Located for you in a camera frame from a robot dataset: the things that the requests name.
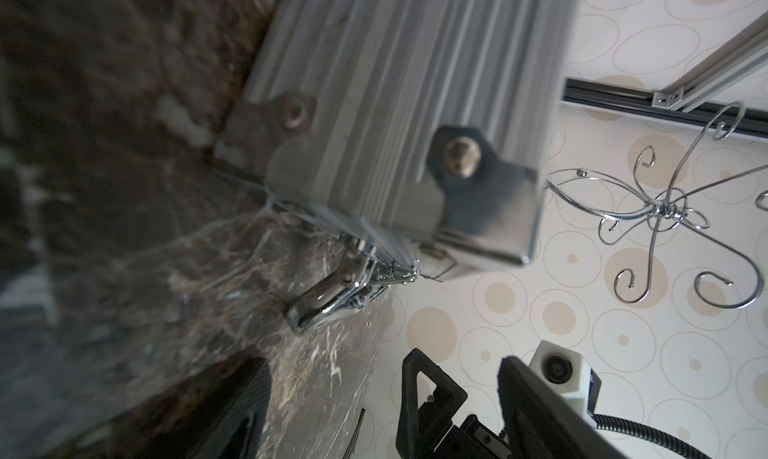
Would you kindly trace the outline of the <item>silver aluminium poker case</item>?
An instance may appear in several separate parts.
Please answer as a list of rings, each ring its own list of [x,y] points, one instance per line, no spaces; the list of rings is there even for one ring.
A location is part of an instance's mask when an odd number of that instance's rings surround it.
[[[579,3],[280,0],[212,163],[342,243],[295,332],[531,263]]]

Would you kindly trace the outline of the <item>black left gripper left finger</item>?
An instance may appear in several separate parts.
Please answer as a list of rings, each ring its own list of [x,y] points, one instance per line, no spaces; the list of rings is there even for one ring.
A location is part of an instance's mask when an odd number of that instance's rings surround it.
[[[248,352],[115,417],[77,443],[79,458],[254,458],[271,398],[267,359]]]

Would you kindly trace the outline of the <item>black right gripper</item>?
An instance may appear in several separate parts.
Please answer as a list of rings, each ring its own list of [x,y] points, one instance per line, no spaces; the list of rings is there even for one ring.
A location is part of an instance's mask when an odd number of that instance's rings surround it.
[[[513,458],[509,445],[483,425],[475,414],[467,416],[460,426],[453,426],[453,416],[468,394],[420,349],[414,348],[405,357],[401,372],[401,407],[396,435],[396,448],[401,458],[429,458],[446,434],[444,458]],[[436,386],[431,402],[419,402],[419,374],[425,375]]]

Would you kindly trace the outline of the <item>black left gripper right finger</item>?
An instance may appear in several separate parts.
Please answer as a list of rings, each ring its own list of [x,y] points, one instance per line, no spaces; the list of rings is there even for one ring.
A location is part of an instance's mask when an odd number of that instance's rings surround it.
[[[610,459],[623,454],[603,439],[521,359],[500,363],[498,395],[514,458]]]

